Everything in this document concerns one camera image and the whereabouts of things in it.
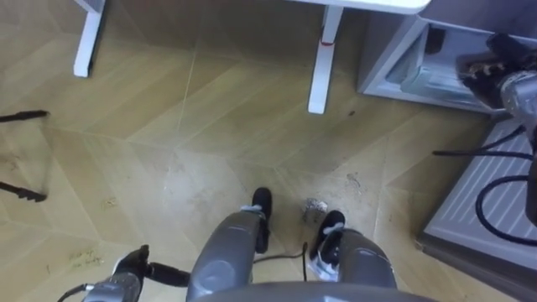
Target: white table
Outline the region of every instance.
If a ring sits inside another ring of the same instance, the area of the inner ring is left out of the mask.
[[[76,54],[75,76],[88,77],[91,55],[105,9],[106,0],[75,0],[86,11],[86,24]],[[420,12],[431,0],[295,0],[304,3],[325,5],[322,34],[319,40],[313,79],[311,81],[308,112],[323,114],[326,108],[328,86],[330,85],[332,60],[334,57],[337,28],[344,8],[359,8],[378,12],[414,14]]]

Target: beige floor tile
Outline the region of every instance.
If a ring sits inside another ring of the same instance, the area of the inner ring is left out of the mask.
[[[3,301],[56,300],[142,243],[152,261],[191,270],[260,186],[274,195],[268,255],[313,239],[302,215],[316,198],[385,250],[401,290],[509,300],[414,244],[466,162],[430,152],[478,145],[487,121],[358,95],[367,13],[344,14],[324,115],[306,111],[321,6],[108,1],[88,79],[71,74],[82,16],[69,1],[0,0],[0,112],[52,113],[0,128],[1,180],[49,194],[34,204],[0,191]],[[301,279],[299,259],[253,269],[254,282]],[[142,300],[184,297],[147,282]]]

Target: gray robot leg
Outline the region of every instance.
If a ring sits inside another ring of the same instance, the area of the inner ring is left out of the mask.
[[[310,251],[310,268],[325,281],[397,288],[383,250],[360,232],[345,228],[339,211],[331,211],[322,222]]]
[[[270,191],[260,188],[252,206],[244,206],[220,223],[192,269],[187,301],[250,283],[254,254],[268,247],[271,210]]]
[[[397,289],[386,254],[361,233],[343,230],[339,252],[339,282]]]

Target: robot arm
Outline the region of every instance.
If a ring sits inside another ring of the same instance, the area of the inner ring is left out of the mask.
[[[64,294],[62,302],[73,294],[88,291],[82,302],[138,302],[145,278],[175,287],[186,287],[190,274],[160,263],[148,263],[149,246],[130,252],[120,259],[112,276],[96,284],[82,284]]]
[[[505,108],[524,126],[534,156],[526,216],[537,227],[537,51],[506,34],[491,36],[487,46],[496,59],[466,64],[462,83],[485,106]]]

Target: black wire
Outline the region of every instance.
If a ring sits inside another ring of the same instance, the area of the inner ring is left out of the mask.
[[[495,157],[507,157],[516,159],[533,160],[534,157],[531,154],[525,154],[521,152],[510,151],[433,151],[433,155],[437,156],[495,156]]]
[[[308,242],[302,244],[302,275],[304,276],[304,282],[308,282],[308,275],[305,272],[305,254],[308,251]]]
[[[501,144],[504,144],[510,140],[513,140],[514,138],[518,137],[520,134],[524,133],[525,131],[526,131],[526,128],[521,125],[518,128],[514,129],[514,131],[512,131],[510,134],[504,136],[503,138],[500,138],[496,142],[486,144],[480,148],[475,148],[472,150],[452,150],[452,151],[435,151],[435,152],[443,152],[443,153],[449,153],[449,154],[472,154],[472,153],[487,151],[491,148],[496,148],[497,146]]]
[[[477,219],[489,232],[496,235],[497,237],[500,237],[509,242],[518,243],[518,244],[522,244],[522,245],[529,246],[529,247],[537,247],[537,240],[526,239],[522,237],[515,237],[515,236],[509,235],[505,232],[498,230],[495,226],[493,226],[490,222],[488,222],[487,218],[485,217],[485,214],[483,213],[483,202],[485,201],[485,197],[487,196],[487,194],[491,190],[493,190],[494,188],[496,188],[497,186],[501,184],[506,184],[506,183],[515,182],[515,181],[529,182],[529,176],[528,175],[505,176],[497,180],[494,180],[488,185],[486,185],[481,190],[481,192],[479,192],[479,195],[477,196],[477,200],[476,200]]]
[[[87,284],[80,284],[72,289],[69,289],[63,294],[60,299],[58,299],[58,302],[63,302],[65,299],[71,297],[73,294],[78,294],[80,292],[83,292],[86,290]]]
[[[524,126],[518,126],[510,134],[500,138],[499,140],[486,144],[480,148],[475,148],[472,150],[443,150],[443,151],[433,151],[433,155],[437,156],[498,156],[498,157],[509,157],[516,159],[528,159],[533,160],[533,156],[530,154],[524,154],[520,152],[509,152],[509,151],[489,151],[491,148],[496,148],[497,146],[504,144],[514,138],[518,137],[520,134],[526,131]]]
[[[302,257],[302,275],[304,277],[304,281],[308,281],[308,277],[306,275],[305,270],[305,255],[308,252],[308,242],[304,242],[302,244],[302,252],[296,254],[296,255],[288,255],[288,254],[280,254],[280,255],[273,255],[273,256],[267,256],[263,258],[258,258],[253,260],[253,264],[261,263],[268,260],[275,260],[275,259],[296,259]]]
[[[524,126],[519,126],[516,128],[513,132],[508,134],[507,136],[500,138],[496,142],[489,143],[487,145],[482,146],[481,148],[476,148],[473,150],[454,150],[454,151],[433,151],[434,155],[438,156],[498,156],[498,157],[508,157],[508,158],[516,158],[516,159],[527,159],[531,160],[533,162],[534,156],[531,154],[524,154],[520,152],[508,152],[508,151],[488,151],[491,148],[495,148],[503,143],[506,143],[513,138],[516,138],[520,134],[522,134],[525,131]],[[485,201],[485,197],[487,194],[496,188],[497,186],[501,184],[506,184],[509,182],[515,182],[515,181],[525,181],[529,184],[529,176],[528,175],[516,175],[516,176],[505,176],[501,177],[497,180],[492,181],[488,185],[486,185],[484,188],[481,189],[479,194],[477,195],[476,199],[476,215],[477,219],[481,224],[492,234],[494,234],[496,237],[502,238],[503,240],[518,243],[525,246],[530,247],[537,247],[537,240],[532,239],[526,239],[522,237],[515,237],[512,235],[509,235],[505,232],[502,232],[498,230],[495,226],[493,226],[485,217],[485,214],[483,212],[483,203]]]

